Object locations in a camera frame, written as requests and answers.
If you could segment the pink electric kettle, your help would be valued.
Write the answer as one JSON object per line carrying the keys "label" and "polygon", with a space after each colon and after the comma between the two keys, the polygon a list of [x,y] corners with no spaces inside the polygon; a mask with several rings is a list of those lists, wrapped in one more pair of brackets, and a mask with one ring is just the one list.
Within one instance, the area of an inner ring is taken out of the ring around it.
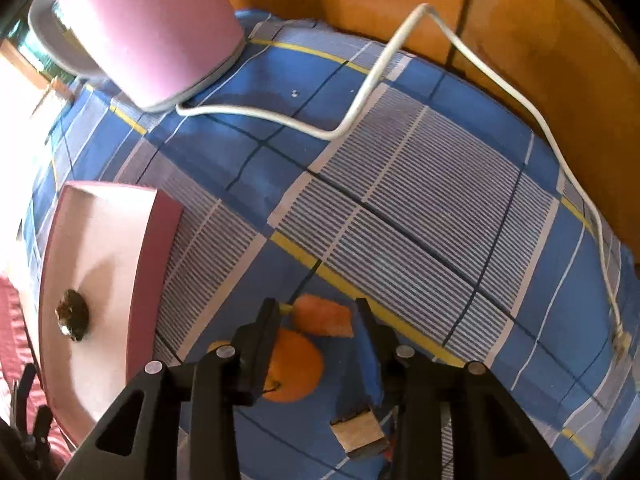
{"label": "pink electric kettle", "polygon": [[149,113],[210,86],[245,47],[229,0],[32,0],[28,24],[66,72],[111,79]]}

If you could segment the blue plaid tablecloth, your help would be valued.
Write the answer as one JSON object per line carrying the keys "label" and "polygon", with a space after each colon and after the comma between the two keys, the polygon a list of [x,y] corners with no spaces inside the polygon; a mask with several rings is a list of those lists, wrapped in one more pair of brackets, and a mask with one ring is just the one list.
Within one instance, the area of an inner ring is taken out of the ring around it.
{"label": "blue plaid tablecloth", "polygon": [[55,122],[22,222],[39,276],[70,180],[159,188],[183,206],[154,354],[194,361],[267,297],[366,298],[446,363],[485,362],[573,479],[604,479],[639,426],[630,250],[552,151],[497,102],[398,54],[344,138],[238,116],[148,115],[114,84]]}

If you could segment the orange tangerine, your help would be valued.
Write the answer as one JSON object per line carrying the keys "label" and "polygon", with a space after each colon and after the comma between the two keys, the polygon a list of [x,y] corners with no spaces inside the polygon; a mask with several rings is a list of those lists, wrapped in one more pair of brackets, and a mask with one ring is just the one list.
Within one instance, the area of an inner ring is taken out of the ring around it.
{"label": "orange tangerine", "polygon": [[299,333],[278,328],[269,363],[255,387],[241,389],[241,367],[235,356],[228,360],[213,352],[196,367],[192,400],[212,402],[215,412],[229,415],[232,406],[253,406],[257,399],[290,403],[303,399],[320,382],[323,360],[314,344]]}

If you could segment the orange carrot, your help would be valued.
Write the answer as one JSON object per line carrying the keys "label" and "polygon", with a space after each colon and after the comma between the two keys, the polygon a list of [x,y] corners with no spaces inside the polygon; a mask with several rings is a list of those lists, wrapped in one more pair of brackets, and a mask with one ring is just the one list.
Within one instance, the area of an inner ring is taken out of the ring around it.
{"label": "orange carrot", "polygon": [[352,338],[352,311],[335,301],[311,294],[299,296],[292,304],[279,304],[299,332],[316,337]]}

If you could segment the dark brown lumpy fruit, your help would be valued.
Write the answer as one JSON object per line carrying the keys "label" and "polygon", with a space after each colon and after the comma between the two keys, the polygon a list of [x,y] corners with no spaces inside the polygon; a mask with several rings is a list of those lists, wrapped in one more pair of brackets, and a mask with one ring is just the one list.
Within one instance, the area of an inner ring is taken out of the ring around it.
{"label": "dark brown lumpy fruit", "polygon": [[79,342],[89,328],[89,308],[79,292],[66,289],[55,308],[56,322],[61,333],[70,340]]}

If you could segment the pink shallow tray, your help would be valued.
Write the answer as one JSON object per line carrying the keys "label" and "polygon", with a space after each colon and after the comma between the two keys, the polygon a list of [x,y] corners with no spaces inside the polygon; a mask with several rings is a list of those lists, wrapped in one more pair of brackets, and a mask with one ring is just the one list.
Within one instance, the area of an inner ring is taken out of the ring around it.
{"label": "pink shallow tray", "polygon": [[[62,188],[42,264],[39,351],[48,404],[73,444],[152,359],[181,214],[181,204],[156,188],[79,181]],[[79,342],[61,332],[55,315],[69,289],[88,306]]]}

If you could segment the cut dark-skinned vegetable piece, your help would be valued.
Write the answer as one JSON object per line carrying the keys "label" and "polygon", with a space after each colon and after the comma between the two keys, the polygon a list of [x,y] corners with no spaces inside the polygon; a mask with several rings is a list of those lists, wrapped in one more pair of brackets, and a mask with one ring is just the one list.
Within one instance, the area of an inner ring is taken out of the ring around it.
{"label": "cut dark-skinned vegetable piece", "polygon": [[333,419],[330,428],[350,460],[381,454],[390,443],[369,404],[359,404]]}

